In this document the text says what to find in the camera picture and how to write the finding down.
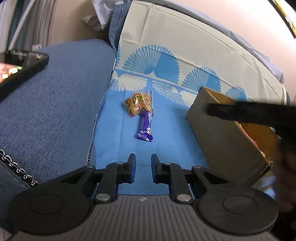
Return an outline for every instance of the purple candy bar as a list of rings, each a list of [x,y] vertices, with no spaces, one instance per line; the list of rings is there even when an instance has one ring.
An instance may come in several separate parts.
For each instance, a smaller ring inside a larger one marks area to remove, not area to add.
[[[137,133],[137,136],[144,141],[152,142],[153,136],[150,129],[152,113],[149,113],[147,111],[142,111],[141,115],[142,115],[141,128]]]

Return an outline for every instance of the snack package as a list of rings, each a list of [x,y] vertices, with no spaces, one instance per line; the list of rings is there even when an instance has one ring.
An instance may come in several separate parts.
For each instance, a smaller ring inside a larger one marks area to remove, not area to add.
[[[153,136],[150,129],[152,113],[147,111],[141,111],[141,116],[141,127],[139,132],[137,133],[137,136],[138,138],[144,141],[152,142]]]
[[[152,112],[152,98],[146,92],[135,93],[125,100],[130,117],[140,114],[141,111]]]

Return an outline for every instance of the gray gripper base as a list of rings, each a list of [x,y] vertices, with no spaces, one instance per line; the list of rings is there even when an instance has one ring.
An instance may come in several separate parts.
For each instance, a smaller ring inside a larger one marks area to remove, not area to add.
[[[110,204],[98,204],[80,226],[53,236],[18,232],[10,241],[276,241],[270,233],[231,236],[207,226],[189,205],[169,196],[119,195]]]

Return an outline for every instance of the cardboard box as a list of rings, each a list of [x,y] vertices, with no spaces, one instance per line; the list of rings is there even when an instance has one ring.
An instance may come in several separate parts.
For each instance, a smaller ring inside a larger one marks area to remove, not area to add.
[[[273,165],[277,135],[268,126],[208,116],[209,103],[233,104],[234,100],[202,87],[186,115],[210,169],[228,180],[253,185]]]

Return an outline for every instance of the phone screen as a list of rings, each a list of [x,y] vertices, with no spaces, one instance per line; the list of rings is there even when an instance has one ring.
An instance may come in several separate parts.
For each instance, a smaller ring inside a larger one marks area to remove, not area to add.
[[[10,50],[0,53],[0,83],[7,80],[9,76],[34,65],[43,56],[41,53],[21,50]]]

